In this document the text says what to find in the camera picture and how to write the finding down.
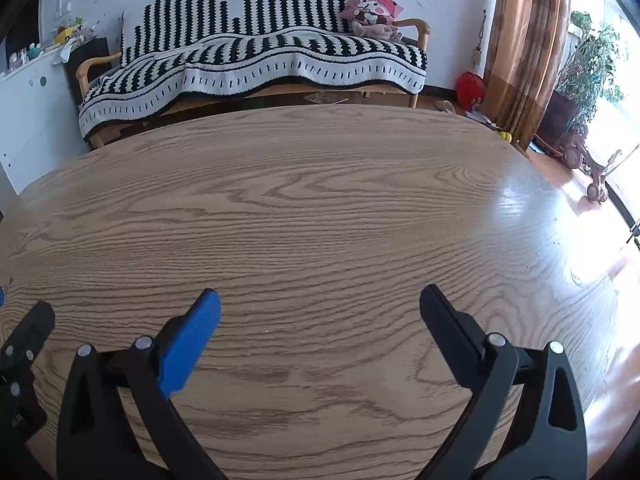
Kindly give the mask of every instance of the plant pot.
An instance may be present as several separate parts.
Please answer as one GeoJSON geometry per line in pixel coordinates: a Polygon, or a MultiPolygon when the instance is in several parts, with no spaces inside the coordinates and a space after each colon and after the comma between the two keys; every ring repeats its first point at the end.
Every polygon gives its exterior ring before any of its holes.
{"type": "Polygon", "coordinates": [[[577,105],[554,90],[536,132],[536,142],[553,155],[562,156],[565,143],[573,133],[569,126],[577,114],[577,105]]]}

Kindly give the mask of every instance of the orange curtain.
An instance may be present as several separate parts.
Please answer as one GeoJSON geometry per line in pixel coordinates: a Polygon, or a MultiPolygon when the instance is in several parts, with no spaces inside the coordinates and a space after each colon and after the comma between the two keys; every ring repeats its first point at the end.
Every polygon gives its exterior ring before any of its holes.
{"type": "Polygon", "coordinates": [[[551,99],[571,0],[497,0],[484,69],[482,111],[524,150],[551,99]]]}

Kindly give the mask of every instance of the black and white blanket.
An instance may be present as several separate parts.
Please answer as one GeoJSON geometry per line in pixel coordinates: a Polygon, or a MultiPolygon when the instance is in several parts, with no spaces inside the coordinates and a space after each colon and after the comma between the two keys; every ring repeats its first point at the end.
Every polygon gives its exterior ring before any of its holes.
{"type": "Polygon", "coordinates": [[[124,13],[122,67],[82,103],[85,138],[102,123],[135,121],[178,95],[238,96],[279,79],[323,88],[385,82],[417,94],[426,54],[356,38],[346,0],[154,0],[124,13]]]}

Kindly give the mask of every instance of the wooden armrest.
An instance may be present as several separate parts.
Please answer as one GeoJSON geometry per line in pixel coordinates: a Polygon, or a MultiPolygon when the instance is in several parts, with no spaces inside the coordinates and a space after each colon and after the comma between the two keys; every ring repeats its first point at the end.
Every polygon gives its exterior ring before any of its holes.
{"type": "Polygon", "coordinates": [[[82,62],[82,64],[78,67],[78,70],[76,70],[76,79],[78,79],[78,82],[80,83],[80,93],[82,94],[82,98],[84,98],[86,96],[86,93],[89,91],[89,69],[93,65],[102,65],[105,63],[110,63],[111,61],[116,61],[117,59],[120,59],[121,55],[121,52],[117,52],[116,54],[113,54],[113,56],[92,57],[82,62]]]}
{"type": "Polygon", "coordinates": [[[400,20],[399,22],[394,22],[396,27],[415,27],[418,29],[418,48],[422,50],[427,50],[427,38],[431,34],[431,27],[429,23],[424,20],[420,20],[418,18],[409,18],[408,20],[400,20]]]}

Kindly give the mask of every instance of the wheel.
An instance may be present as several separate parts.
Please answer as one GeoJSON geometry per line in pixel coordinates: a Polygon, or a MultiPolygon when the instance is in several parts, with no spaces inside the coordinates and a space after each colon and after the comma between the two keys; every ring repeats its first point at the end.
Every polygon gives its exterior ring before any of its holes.
{"type": "Polygon", "coordinates": [[[592,202],[597,202],[600,199],[600,190],[593,182],[587,186],[587,198],[592,202]]]}
{"type": "Polygon", "coordinates": [[[582,164],[582,155],[575,146],[568,146],[562,154],[562,161],[570,170],[577,170],[582,164]]]}

